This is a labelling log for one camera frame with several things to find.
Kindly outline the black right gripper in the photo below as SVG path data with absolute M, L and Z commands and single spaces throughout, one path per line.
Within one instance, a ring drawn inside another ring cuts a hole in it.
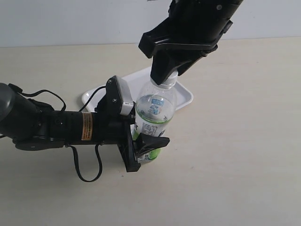
M 161 85 L 176 69 L 181 76 L 206 57 L 204 50 L 212 49 L 229 30 L 241 4 L 240 0 L 172 1 L 168 17 L 145 32 L 138 45 L 147 58 L 153 57 L 152 80 Z

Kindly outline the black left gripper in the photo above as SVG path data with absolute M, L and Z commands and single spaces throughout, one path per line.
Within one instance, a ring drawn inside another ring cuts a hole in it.
M 117 145 L 127 172 L 137 172 L 139 162 L 155 160 L 170 138 L 139 134 L 134 144 L 130 125 L 135 124 L 135 107 L 127 116 L 111 116 L 104 112 L 64 111 L 63 138 L 66 145 Z

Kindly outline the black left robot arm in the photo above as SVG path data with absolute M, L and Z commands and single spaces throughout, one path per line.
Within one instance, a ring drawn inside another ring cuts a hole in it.
M 67 147 L 73 152 L 79 169 L 77 146 L 117 145 L 127 172 L 140 168 L 138 158 L 144 153 L 168 145 L 169 138 L 139 135 L 133 139 L 131 125 L 135 111 L 121 115 L 117 111 L 121 93 L 107 88 L 94 112 L 56 111 L 51 105 L 34 100 L 13 84 L 0 85 L 0 132 L 12 139 L 15 147 L 39 151 Z

